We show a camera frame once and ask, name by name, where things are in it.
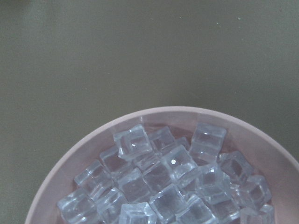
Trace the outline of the pile of clear ice cubes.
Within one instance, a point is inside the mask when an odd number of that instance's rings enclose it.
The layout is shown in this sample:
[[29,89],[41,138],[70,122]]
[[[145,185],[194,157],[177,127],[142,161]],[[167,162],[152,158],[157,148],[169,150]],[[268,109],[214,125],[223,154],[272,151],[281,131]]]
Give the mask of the pile of clear ice cubes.
[[199,123],[188,140],[169,127],[138,124],[114,135],[57,202],[67,224],[273,224],[264,176],[237,150],[223,152],[226,129]]

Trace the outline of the pink bowl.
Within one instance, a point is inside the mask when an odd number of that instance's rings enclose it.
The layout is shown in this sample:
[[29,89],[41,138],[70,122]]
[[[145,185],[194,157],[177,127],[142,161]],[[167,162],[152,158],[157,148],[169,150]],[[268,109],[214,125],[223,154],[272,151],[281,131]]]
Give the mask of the pink bowl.
[[272,192],[275,221],[299,221],[299,164],[287,150],[254,126],[208,109],[167,106],[133,112],[97,128],[76,143],[53,167],[40,186],[27,215],[28,224],[61,224],[57,202],[75,189],[74,176],[102,150],[113,145],[113,134],[136,124],[150,132],[169,126],[176,137],[192,137],[198,122],[227,129],[224,147],[240,150],[266,177]]

